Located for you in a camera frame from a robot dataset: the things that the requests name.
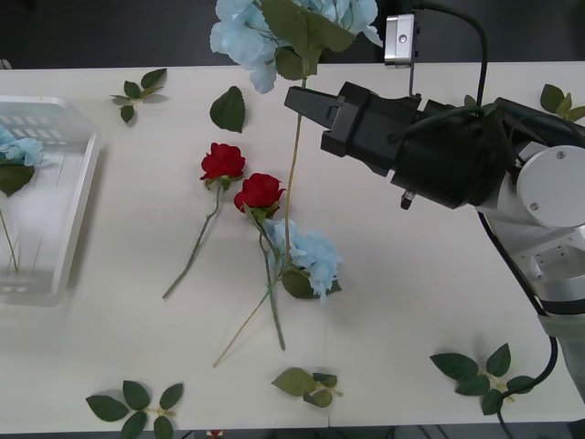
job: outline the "green leaf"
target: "green leaf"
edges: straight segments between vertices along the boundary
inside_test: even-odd
[[[120,109],[120,116],[125,123],[128,123],[134,117],[134,107],[132,105],[124,105]]]
[[[173,439],[173,425],[165,416],[154,420],[154,437],[156,439]]]
[[[475,361],[462,354],[437,354],[431,360],[442,373],[458,381],[474,377],[479,370]]]
[[[294,298],[315,300],[319,295],[315,295],[309,279],[298,271],[288,271],[282,275],[282,286]],[[325,292],[326,295],[341,291],[338,281],[333,281],[331,289]]]
[[[169,410],[179,402],[183,396],[183,383],[179,382],[163,392],[161,401],[159,402],[161,409]]]
[[[515,391],[516,389],[522,389],[523,387],[530,385],[532,383],[532,381],[534,381],[533,378],[527,377],[526,375],[520,375],[519,377],[515,377],[515,378],[511,379],[505,385],[509,391]],[[522,395],[524,393],[528,393],[528,392],[532,391],[532,389],[534,389],[534,388],[531,387],[530,389],[528,389],[526,391],[519,391],[518,394]]]
[[[557,112],[557,108],[565,99],[565,93],[554,85],[547,84],[540,94],[540,106],[548,112]]]
[[[465,95],[465,99],[463,99],[463,103],[465,104],[466,107],[474,107],[477,105],[477,102],[475,101],[475,99],[473,97],[471,97],[469,94]]]
[[[307,76],[316,71],[325,48],[340,52],[354,41],[349,31],[291,0],[263,0],[261,12],[274,35],[289,41],[304,60]]]
[[[495,377],[503,376],[510,369],[512,356],[510,355],[510,347],[506,343],[494,352],[485,365],[486,370]]]
[[[148,89],[144,89],[142,93],[140,93],[140,97],[141,98],[145,98],[146,96],[153,94],[159,90],[161,90],[163,87],[150,87]]]
[[[30,181],[33,175],[35,175],[33,166],[0,165],[0,190],[7,197],[12,197]]]
[[[568,119],[569,118],[569,110],[570,107],[573,106],[573,100],[570,96],[570,93],[567,93],[567,96],[565,96],[565,99],[563,99],[563,101],[560,103],[560,105],[557,108],[557,114],[562,117],[563,119]]]
[[[314,373],[313,379],[317,382],[320,382],[329,389],[333,389],[333,387],[337,385],[336,375],[330,375],[328,373]]]
[[[143,89],[150,89],[155,85],[166,73],[166,69],[158,69],[149,71],[146,73],[143,78],[140,80],[140,85],[143,86]]]
[[[143,432],[147,419],[148,416],[146,416],[145,412],[136,412],[133,414],[128,418],[128,421],[124,423],[120,439],[135,439],[138,437],[138,435]]]
[[[569,120],[576,122],[585,117],[585,107],[576,107],[569,111]]]
[[[496,414],[502,408],[502,392],[491,389],[482,398],[482,412],[484,415]]]
[[[331,405],[331,402],[333,402],[333,396],[327,389],[322,389],[321,391],[316,391],[312,395],[305,393],[303,395],[303,401],[309,402],[314,406],[324,409],[325,407],[329,407]]]
[[[236,86],[229,87],[211,105],[211,120],[222,130],[241,133],[246,118],[246,105],[241,91]]]
[[[126,96],[129,98],[138,99],[140,98],[140,87],[138,87],[136,82],[130,82],[127,80],[124,83],[124,93],[126,93]]]
[[[128,407],[111,396],[93,395],[86,398],[85,401],[88,402],[93,414],[107,423],[120,421],[128,414]]]
[[[133,410],[142,410],[150,404],[148,392],[136,381],[125,381],[122,385],[124,399],[128,406]]]
[[[460,381],[455,392],[463,396],[484,396],[489,390],[490,380],[485,375],[477,375]]]
[[[275,61],[276,71],[286,80],[301,80],[303,78],[303,60],[293,50],[279,48]]]
[[[300,368],[287,369],[272,382],[272,385],[291,396],[303,396],[305,393],[313,392],[317,387],[313,377]]]

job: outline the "table surface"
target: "table surface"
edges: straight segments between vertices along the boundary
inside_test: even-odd
[[[415,91],[461,104],[474,93],[478,70],[420,65]],[[141,104],[131,128],[108,95],[143,73],[0,71],[0,94],[71,99],[106,138],[68,296],[50,308],[0,307],[0,433],[118,430],[121,423],[101,422],[84,399],[120,389],[122,380],[148,384],[156,399],[183,381],[182,429],[495,422],[482,416],[477,398],[455,394],[429,356],[454,350],[485,359],[508,342],[509,377],[544,368],[547,338],[474,210],[422,198],[401,210],[398,188],[355,160],[320,151],[321,128],[307,122],[292,217],[302,230],[323,230],[343,254],[344,291],[319,305],[279,289],[286,351],[264,306],[212,369],[264,294],[257,236],[232,205],[235,188],[194,269],[167,302],[161,294],[211,211],[199,163],[212,142],[238,145],[248,173],[286,181],[296,118],[282,103],[292,83],[278,80],[259,95],[237,67],[170,69],[165,97]],[[349,80],[398,98],[408,75],[375,65],[323,66],[309,86],[337,93]],[[485,101],[505,96],[537,106],[550,82],[581,104],[583,77],[585,63],[492,64]],[[243,134],[219,130],[208,116],[231,85],[241,87],[248,108]],[[345,396],[318,410],[283,395],[270,383],[291,366],[337,373]],[[547,381],[507,402],[504,413],[509,422],[571,421],[584,410],[559,359]]]

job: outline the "light blue flower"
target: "light blue flower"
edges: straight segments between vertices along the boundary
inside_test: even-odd
[[[0,153],[9,162],[34,166],[40,162],[43,145],[36,139],[25,137],[16,140],[4,126],[0,125]]]
[[[284,219],[280,221],[267,219],[264,225],[269,238],[283,255],[286,247]],[[289,235],[292,263],[309,273],[311,288],[324,302],[327,290],[331,289],[333,281],[337,279],[337,265],[342,261],[342,258],[335,251],[333,244],[322,233],[310,232],[302,236],[299,234],[296,224],[289,221]]]
[[[292,0],[297,5],[320,14],[354,35],[363,32],[374,44],[382,46],[371,23],[378,15],[376,0]],[[219,22],[211,29],[211,50],[228,55],[246,70],[260,93],[274,88],[277,48],[290,42],[275,37],[254,0],[218,0]]]

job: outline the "rose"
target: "rose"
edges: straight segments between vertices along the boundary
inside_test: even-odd
[[[226,144],[211,144],[211,154],[207,154],[201,162],[205,171],[202,180],[213,180],[220,177],[239,178],[243,175],[242,169],[246,159],[241,156],[237,146]]]
[[[261,209],[265,217],[270,218],[278,210],[278,202],[284,191],[280,185],[280,181],[268,174],[252,174],[244,180],[241,192],[234,198],[234,204],[242,212],[244,205],[251,209]]]

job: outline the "green stem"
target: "green stem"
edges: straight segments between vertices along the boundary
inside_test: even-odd
[[[256,305],[256,307],[254,308],[254,311],[252,311],[252,314],[250,314],[248,316],[248,318],[246,319],[246,321],[244,322],[244,324],[239,327],[238,332],[236,333],[236,335],[231,339],[231,341],[229,342],[228,346],[224,349],[224,351],[221,353],[221,355],[219,356],[219,358],[216,360],[215,363],[213,363],[213,367],[216,368],[219,364],[219,362],[221,361],[221,359],[224,358],[224,356],[228,353],[229,348],[231,348],[231,345],[234,344],[234,341],[236,341],[236,338],[238,338],[239,334],[241,333],[241,331],[244,329],[244,327],[248,324],[248,322],[251,321],[251,319],[254,317],[254,315],[256,314],[256,311],[258,311],[261,307],[261,305],[264,303],[264,301],[268,298],[269,295],[272,294],[272,289],[274,288],[274,285],[268,285],[268,291],[266,292],[266,294],[264,295],[264,297],[262,297],[262,300],[260,300],[260,302],[258,303],[258,305]]]
[[[12,241],[10,241],[10,235],[8,235],[8,228],[6,227],[6,222],[4,221],[4,214],[0,209],[0,219],[2,220],[2,227],[4,228],[4,234],[6,235],[6,240],[8,241],[8,246],[10,247],[10,252],[12,253],[12,261],[15,265],[15,272],[18,273],[18,265],[16,264],[16,256],[15,256],[15,248],[12,246]]]
[[[195,247],[193,248],[193,251],[191,252],[191,256],[189,257],[189,260],[186,263],[185,270],[183,270],[183,272],[180,273],[178,275],[178,277],[175,279],[173,284],[171,286],[169,286],[168,290],[166,290],[166,293],[163,294],[163,299],[168,298],[168,296],[171,295],[171,293],[173,293],[176,286],[181,283],[181,281],[183,280],[183,278],[186,276],[187,272],[191,268],[191,265],[193,265],[193,262],[195,261],[195,258],[197,256],[197,251],[199,250],[199,247],[201,247],[201,240],[203,239],[203,234],[205,233],[207,225],[209,224],[209,221],[213,217],[215,217],[215,215],[219,211],[219,197],[221,195],[221,189],[222,189],[222,186],[221,186],[221,182],[219,181],[218,182],[218,192],[216,194],[216,208],[213,210],[213,212],[211,212],[210,214],[207,215],[207,217],[205,219],[205,223],[203,224],[203,227],[201,228],[201,231],[199,232],[199,237],[197,238],[197,242],[195,243]]]
[[[259,244],[260,248],[262,249],[262,254],[264,255],[264,265],[266,266],[266,280],[268,281],[268,285],[271,285],[272,284],[271,269],[270,265],[268,264],[268,252],[266,251],[266,249],[264,249],[264,246],[262,245],[262,231],[260,233]],[[272,291],[271,294],[271,310],[272,317],[274,317],[274,325],[276,326],[276,333],[278,334],[278,341],[281,344],[281,349],[286,350],[286,345],[284,344],[284,336],[282,335],[281,321],[278,318],[278,307],[276,305],[276,297],[274,296],[274,291]]]
[[[303,82],[301,87],[304,89],[307,86],[307,64],[303,60]],[[286,201],[284,204],[284,237],[286,240],[286,250],[284,252],[284,265],[291,258],[291,237],[289,235],[289,210],[291,206],[291,192],[293,192],[293,175],[294,167],[296,166],[296,158],[299,152],[299,137],[301,136],[301,121],[303,117],[299,114],[296,119],[296,136],[294,137],[294,151],[292,152],[291,172],[289,174],[289,184],[286,188]]]

